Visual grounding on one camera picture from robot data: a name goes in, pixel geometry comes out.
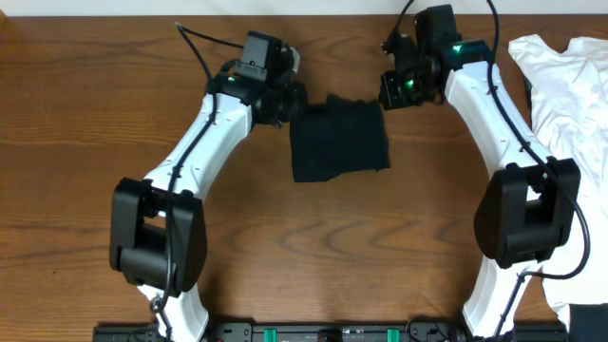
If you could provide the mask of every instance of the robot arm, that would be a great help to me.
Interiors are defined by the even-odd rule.
[[[166,233],[147,224],[145,218],[165,216],[173,170],[191,148],[169,195],[174,219],[173,285],[164,310],[157,314],[159,335],[165,336],[166,320],[174,341],[200,341],[209,319],[197,280],[207,251],[202,207],[212,182],[254,124],[280,125],[305,105],[304,85],[290,82],[297,73],[299,55],[276,38],[250,32],[241,60],[230,67],[236,67],[234,74],[228,73],[229,67],[223,68],[210,80],[217,90],[217,111],[200,140],[193,145],[211,120],[211,94],[205,95],[198,117],[169,156],[144,180],[123,179],[114,192],[110,265],[152,302],[164,292]]]
[[[452,70],[446,83],[446,99],[456,108],[471,132],[475,143],[485,161],[489,177],[498,170],[504,170],[507,165],[515,163],[519,167],[534,166],[536,162],[522,151],[513,132],[504,121],[494,100],[489,94],[486,79],[487,62],[465,64],[461,69]],[[543,146],[517,110],[507,94],[500,76],[499,69],[493,68],[494,84],[501,103],[518,127],[520,132],[530,141],[530,147],[544,160],[551,157],[551,152]],[[539,194],[528,189],[526,202],[537,200]],[[519,262],[511,267],[501,268],[495,259],[483,256],[481,270],[475,283],[471,298],[463,307],[463,318],[473,336],[491,337],[499,324],[501,314],[507,305],[509,295],[518,281],[517,276],[523,271],[538,271],[542,266],[536,259]],[[529,278],[522,285],[524,290]],[[514,308],[517,308],[523,291],[519,291]],[[501,334],[513,329],[512,310],[505,320]]]
[[[207,197],[209,187],[232,150],[247,138],[252,129],[250,105],[243,104],[241,99],[226,94],[218,94],[217,98],[218,111],[215,122],[209,126],[184,162],[175,187],[177,194],[184,190],[189,191],[195,198],[203,202]],[[153,187],[167,189],[174,165],[210,120],[212,107],[213,97],[207,94],[202,100],[198,117],[176,148],[157,168],[145,176],[146,180],[152,181]],[[140,285],[138,288],[150,301],[156,297],[162,297],[163,290],[154,286]],[[199,287],[196,283],[190,290],[180,293],[179,297],[169,297],[164,313],[172,327],[172,339],[184,342],[200,341],[209,320],[209,313],[200,302]],[[157,320],[159,334],[164,336],[166,327],[159,313]]]
[[[490,183],[475,214],[475,238],[484,254],[471,298],[463,307],[469,337],[493,337],[504,308],[524,271],[537,271],[568,240],[574,208],[557,185],[524,151],[489,91],[489,48],[463,41],[450,5],[415,16],[418,47],[391,34],[383,49],[395,70],[382,75],[379,99],[386,110],[447,100],[461,115],[484,158]],[[573,160],[557,161],[534,136],[509,98],[500,72],[492,79],[506,114],[530,148],[576,196],[580,171]],[[513,301],[500,334],[513,329]]]

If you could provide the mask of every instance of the white cloth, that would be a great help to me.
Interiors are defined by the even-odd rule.
[[[558,159],[573,158],[581,172],[578,201],[591,256],[580,275],[542,283],[547,302],[569,326],[568,304],[608,303],[608,41],[575,38],[560,54],[535,34],[510,42],[509,53],[533,86],[532,130]],[[570,239],[542,269],[568,273],[581,254],[575,216]]]

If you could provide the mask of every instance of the black fabric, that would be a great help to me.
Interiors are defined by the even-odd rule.
[[[570,304],[570,342],[608,341],[608,304]]]
[[[292,117],[292,168],[296,182],[328,181],[346,172],[390,167],[389,139],[377,101],[330,95]]]

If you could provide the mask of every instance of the wooden table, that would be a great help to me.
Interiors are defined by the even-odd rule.
[[[394,16],[10,18],[0,38],[0,339],[85,341],[100,322],[152,319],[108,264],[110,199],[194,120],[205,77],[173,22],[235,42],[260,30],[302,55],[312,102],[377,96],[392,66],[379,44]],[[458,16],[467,38],[489,16]],[[563,50],[608,38],[605,16],[504,16],[499,65],[522,113],[507,43],[538,33]],[[404,23],[412,32],[412,22]],[[197,41],[213,70],[239,52]],[[199,280],[214,315],[271,321],[456,317],[481,253],[472,216],[485,166],[448,104],[385,114],[392,168],[294,183],[289,129],[257,126],[205,203]],[[539,281],[517,317],[555,319]]]

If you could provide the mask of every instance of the wire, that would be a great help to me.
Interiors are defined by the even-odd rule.
[[[409,328],[409,325],[411,324],[412,321],[416,320],[416,319],[420,319],[420,318],[424,318],[425,316],[423,314],[418,314],[412,318],[409,319],[408,323],[406,324],[406,333],[409,336],[409,339],[414,340],[414,342],[422,342],[421,340],[419,340],[418,338],[414,337],[411,334],[411,330]]]
[[[572,277],[577,276],[578,274],[580,274],[580,272],[582,272],[582,270],[585,268],[585,265],[587,264],[587,261],[589,260],[589,255],[590,255],[590,250],[591,250],[591,239],[589,238],[589,226],[587,225],[585,216],[582,213],[582,210],[580,209],[580,206],[577,203],[576,199],[574,199],[572,197],[572,195],[567,191],[565,184],[546,165],[546,163],[541,159],[541,157],[539,157],[532,150],[529,143],[522,136],[522,133],[520,133],[520,131],[517,129],[517,127],[513,124],[513,122],[509,118],[508,114],[504,110],[503,104],[501,104],[501,101],[498,98],[498,94],[496,92],[496,87],[494,86],[494,81],[492,80],[492,68],[494,67],[494,64],[496,62],[496,51],[498,49],[500,31],[501,31],[500,20],[499,20],[496,8],[494,7],[494,4],[492,3],[492,0],[487,0],[487,4],[490,6],[490,9],[492,10],[492,15],[494,17],[494,26],[495,26],[494,46],[492,48],[490,59],[489,59],[488,65],[487,65],[487,81],[488,81],[488,84],[490,87],[490,93],[492,94],[492,98],[494,99],[494,102],[496,103],[496,106],[498,107],[499,111],[503,115],[504,120],[506,121],[508,126],[511,128],[511,131],[513,131],[513,134],[515,135],[515,137],[517,138],[519,143],[522,145],[522,149],[525,150],[525,152],[527,152],[527,154],[530,155],[530,157],[541,167],[542,171],[548,176],[548,178],[552,182],[554,182],[557,185],[558,189],[565,195],[566,199],[574,207],[574,211],[577,214],[577,217],[579,218],[579,221],[580,221],[580,228],[582,230],[582,241],[583,241],[582,258],[580,259],[579,266],[577,266],[577,268],[575,268],[572,272],[565,274],[565,275],[550,275],[550,274],[545,274],[545,273],[541,273],[541,272],[524,271],[518,275],[517,284],[515,285],[513,292],[511,293],[511,296],[509,297],[507,305],[504,308],[504,313],[501,316],[501,320],[499,321],[497,330],[494,334],[494,337],[496,338],[501,334],[501,330],[503,329],[503,324],[504,324],[509,312],[511,311],[511,308],[513,307],[513,303],[515,302],[515,298],[517,297],[519,289],[521,288],[522,284],[524,283],[524,279],[527,276],[536,276],[536,277],[545,278],[545,279],[565,280],[565,279],[570,279]]]
[[[181,27],[181,29],[183,29],[185,32],[188,32],[188,33],[190,33],[190,34],[192,34],[192,35],[196,35],[196,36],[197,36],[197,37],[199,37],[199,38],[206,39],[206,40],[208,40],[208,41],[212,41],[212,42],[214,42],[214,43],[222,44],[222,45],[225,45],[225,46],[228,46],[228,47],[232,47],[232,48],[244,48],[244,46],[242,46],[242,45],[240,45],[240,44],[231,43],[231,42],[226,42],[226,41],[221,40],[221,39],[218,39],[218,38],[214,38],[214,37],[211,37],[211,36],[208,36],[208,35],[202,34],[202,33],[198,33],[198,32],[196,32],[196,31],[191,30],[190,28],[185,28],[185,27],[183,27],[182,25],[180,25],[180,27]]]
[[[397,18],[397,23],[395,24],[395,27],[392,29],[392,33],[390,34],[391,36],[397,32],[397,30],[399,29],[399,25],[401,25],[401,21],[403,20],[403,17],[406,15],[406,12],[408,11],[411,4],[413,4],[413,3],[414,3],[414,0],[409,0],[406,3],[406,6],[401,11],[401,14],[399,14],[399,18]]]
[[[444,332],[441,331],[441,328],[439,327],[439,324],[437,322],[433,322],[435,324],[435,328],[437,328],[437,332],[445,339],[445,341],[448,341],[449,338],[447,338],[447,335],[444,334]]]
[[[207,66],[204,59],[200,55],[200,52],[194,46],[194,44],[192,43],[190,38],[188,38],[188,36],[186,35],[186,32],[192,33],[194,31],[183,27],[180,23],[175,23],[175,25],[178,28],[178,31],[180,32],[183,39],[186,41],[186,43],[188,43],[188,46],[192,49],[194,54],[199,59],[199,62],[202,65],[203,70],[205,71],[205,75],[207,76],[207,80],[208,80],[208,83],[207,83],[208,89],[207,90],[209,93],[211,93],[211,96],[213,99],[213,106],[211,109],[211,114],[209,114],[209,121],[207,121],[205,126],[200,130],[199,134],[197,134],[197,136],[194,138],[194,140],[192,142],[190,142],[188,147],[186,147],[184,152],[181,154],[181,157],[178,159],[178,162],[173,167],[173,170],[171,172],[171,178],[169,179],[169,185],[168,185],[167,192],[166,192],[166,201],[167,201],[166,220],[165,220],[165,233],[166,233],[165,253],[166,253],[166,258],[167,258],[166,280],[165,280],[165,284],[164,284],[164,291],[162,293],[162,298],[160,298],[159,300],[153,300],[151,302],[150,309],[152,310],[153,313],[161,315],[163,323],[165,324],[166,329],[167,329],[167,340],[170,340],[171,326],[169,324],[168,319],[166,319],[166,315],[164,314],[164,307],[166,306],[167,300],[169,299],[169,294],[171,293],[171,286],[173,285],[173,273],[174,273],[173,260],[172,260],[173,251],[171,250],[171,243],[172,243],[172,236],[173,236],[172,225],[174,223],[173,222],[173,192],[175,191],[176,181],[180,177],[180,171],[181,171],[181,168],[183,167],[184,162],[188,158],[188,155],[190,155],[192,150],[195,148],[197,143],[199,143],[200,139],[205,134],[207,129],[209,129],[209,126],[215,121],[216,113],[218,111],[218,94],[216,92],[216,88],[213,83],[213,76],[211,75],[209,66]]]

